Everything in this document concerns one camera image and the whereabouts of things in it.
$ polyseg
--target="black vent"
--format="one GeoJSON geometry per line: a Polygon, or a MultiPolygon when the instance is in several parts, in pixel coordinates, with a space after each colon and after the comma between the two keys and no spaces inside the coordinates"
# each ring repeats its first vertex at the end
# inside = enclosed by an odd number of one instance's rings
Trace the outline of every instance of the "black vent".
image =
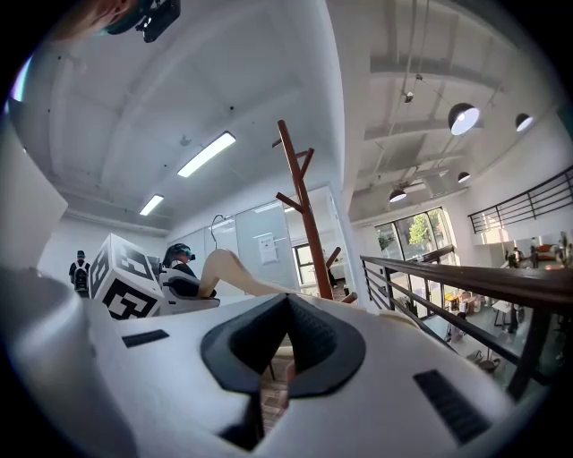
{"type": "Polygon", "coordinates": [[[127,348],[132,348],[145,343],[150,344],[151,342],[165,339],[166,337],[169,337],[169,334],[163,329],[158,329],[157,331],[150,331],[148,333],[127,335],[126,337],[122,337],[122,340],[127,348]]]}
{"type": "Polygon", "coordinates": [[[437,370],[414,375],[416,384],[460,444],[482,434],[490,423],[437,370]]]}

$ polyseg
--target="railing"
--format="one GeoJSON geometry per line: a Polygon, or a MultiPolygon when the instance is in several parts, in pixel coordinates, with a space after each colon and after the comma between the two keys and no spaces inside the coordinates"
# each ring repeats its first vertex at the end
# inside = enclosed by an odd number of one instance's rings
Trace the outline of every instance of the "railing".
{"type": "Polygon", "coordinates": [[[551,382],[551,379],[537,368],[537,362],[549,330],[551,314],[555,313],[565,317],[573,314],[573,272],[571,270],[545,271],[440,266],[367,256],[361,256],[361,259],[370,299],[379,309],[402,311],[414,320],[424,332],[444,342],[423,320],[394,298],[394,290],[399,291],[407,296],[412,303],[416,302],[424,306],[428,311],[445,319],[505,360],[515,364],[517,366],[516,371],[508,386],[508,392],[515,399],[524,393],[530,378],[542,385],[551,382]],[[367,267],[367,263],[382,267],[381,272],[378,273],[367,267]],[[445,310],[443,305],[442,307],[435,305],[427,297],[423,298],[393,282],[391,276],[396,272],[421,277],[426,282],[426,296],[428,295],[427,282],[433,281],[440,284],[442,296],[443,285],[447,284],[533,309],[529,333],[521,356],[497,342],[494,335],[445,310]]]}
{"type": "Polygon", "coordinates": [[[527,219],[537,219],[573,205],[573,165],[534,188],[468,215],[474,233],[481,233],[527,219]]]}

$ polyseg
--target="table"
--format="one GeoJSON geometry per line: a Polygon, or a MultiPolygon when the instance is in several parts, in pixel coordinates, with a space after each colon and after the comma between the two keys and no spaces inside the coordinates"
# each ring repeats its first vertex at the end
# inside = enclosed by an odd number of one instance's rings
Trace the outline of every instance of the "table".
{"type": "Polygon", "coordinates": [[[513,307],[512,304],[506,301],[497,301],[492,304],[492,307],[496,309],[495,319],[493,320],[494,326],[505,326],[510,324],[505,322],[505,314],[511,311],[511,307],[513,307]],[[503,316],[501,317],[501,323],[498,323],[498,316],[500,315],[500,312],[503,313],[503,316]]]}

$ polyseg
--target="white ceiling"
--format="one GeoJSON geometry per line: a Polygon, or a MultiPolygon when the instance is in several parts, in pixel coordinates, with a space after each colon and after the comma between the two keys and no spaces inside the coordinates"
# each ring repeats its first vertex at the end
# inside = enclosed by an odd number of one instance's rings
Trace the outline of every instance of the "white ceiling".
{"type": "Polygon", "coordinates": [[[295,145],[321,145],[315,160],[323,159],[331,154],[329,122],[316,108],[324,95],[312,84],[308,39],[292,33],[294,8],[189,0],[152,44],[136,31],[45,44],[20,107],[27,150],[81,211],[107,202],[113,215],[123,208],[130,222],[165,228],[178,213],[286,172],[284,152],[271,148],[279,119],[295,145]],[[176,175],[223,131],[237,142],[190,178],[176,175]],[[157,221],[139,217],[154,193],[165,196],[157,221]]]}
{"type": "MultiPolygon", "coordinates": [[[[315,162],[353,165],[341,174],[351,220],[375,216],[391,209],[400,182],[442,176],[456,191],[459,171],[479,174],[516,141],[518,113],[541,115],[552,99],[528,55],[501,33],[446,0],[426,5],[183,0],[181,17],[152,44],[130,31],[40,47],[24,105],[12,113],[30,155],[82,213],[168,229],[283,174],[284,154],[270,145],[284,119],[295,145],[316,148],[315,162]],[[360,38],[339,27],[354,19],[349,12],[361,16],[360,38]],[[366,77],[353,80],[362,64],[366,77]],[[414,92],[409,104],[403,87],[414,92]],[[447,115],[462,101],[482,114],[453,137],[447,115]],[[189,179],[176,175],[222,131],[237,142],[189,179]],[[164,202],[140,217],[154,193],[164,202]]],[[[431,196],[422,189],[398,205],[431,196]]]]}

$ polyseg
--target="backpack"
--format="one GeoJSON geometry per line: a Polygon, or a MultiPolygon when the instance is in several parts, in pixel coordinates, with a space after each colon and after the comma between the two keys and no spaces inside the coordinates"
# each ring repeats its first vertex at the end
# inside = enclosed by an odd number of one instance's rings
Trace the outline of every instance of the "backpack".
{"type": "Polygon", "coordinates": [[[88,271],[86,270],[86,262],[78,264],[75,261],[75,270],[73,271],[73,287],[75,291],[88,291],[88,271]]]}

